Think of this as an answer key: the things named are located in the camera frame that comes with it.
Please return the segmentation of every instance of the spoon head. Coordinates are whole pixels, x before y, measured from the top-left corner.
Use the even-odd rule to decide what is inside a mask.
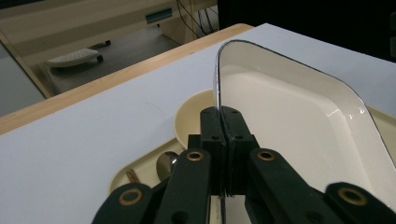
[[[157,175],[161,181],[168,178],[175,168],[178,155],[173,151],[166,151],[157,160]]]

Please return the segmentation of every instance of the bowl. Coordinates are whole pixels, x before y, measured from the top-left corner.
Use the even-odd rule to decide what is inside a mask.
[[[200,134],[201,111],[214,105],[212,90],[197,92],[180,105],[174,119],[174,131],[184,149],[188,147],[189,134]]]

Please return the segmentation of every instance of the floor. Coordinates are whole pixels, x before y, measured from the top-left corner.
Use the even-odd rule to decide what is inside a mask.
[[[214,32],[219,27],[217,8],[209,8],[207,13]],[[209,23],[207,23],[204,11],[201,14],[202,26],[207,33],[210,33],[210,26],[208,26]],[[197,13],[195,18],[199,22],[200,17]],[[198,36],[204,35],[201,31],[196,33]],[[157,25],[110,41],[111,45],[109,46],[105,43],[99,43],[90,47],[90,49],[96,49],[102,54],[104,58],[102,63],[91,60],[84,64],[62,69],[46,67],[55,94],[72,90],[179,46],[176,41],[163,35],[161,27]]]

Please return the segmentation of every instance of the wood trim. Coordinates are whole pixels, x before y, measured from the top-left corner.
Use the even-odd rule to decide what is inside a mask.
[[[241,34],[251,28],[253,27],[249,25],[236,24],[212,35],[194,40],[176,49],[166,51],[165,53],[147,59],[141,63],[131,65],[106,77],[99,78],[93,82],[77,87],[71,91],[67,91],[38,104],[28,106],[15,113],[6,115],[0,118],[0,134],[7,133],[32,121],[41,119],[58,110],[94,96],[99,92],[106,91],[125,81],[144,75],[149,71],[160,68],[211,45],[217,44],[224,39]]]

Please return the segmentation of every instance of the white tabletop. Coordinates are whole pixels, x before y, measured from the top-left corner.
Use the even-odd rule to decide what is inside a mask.
[[[396,116],[396,63],[264,24],[246,39],[344,80]],[[0,223],[90,223],[124,165],[174,138],[179,105],[212,88],[220,44],[0,136]]]

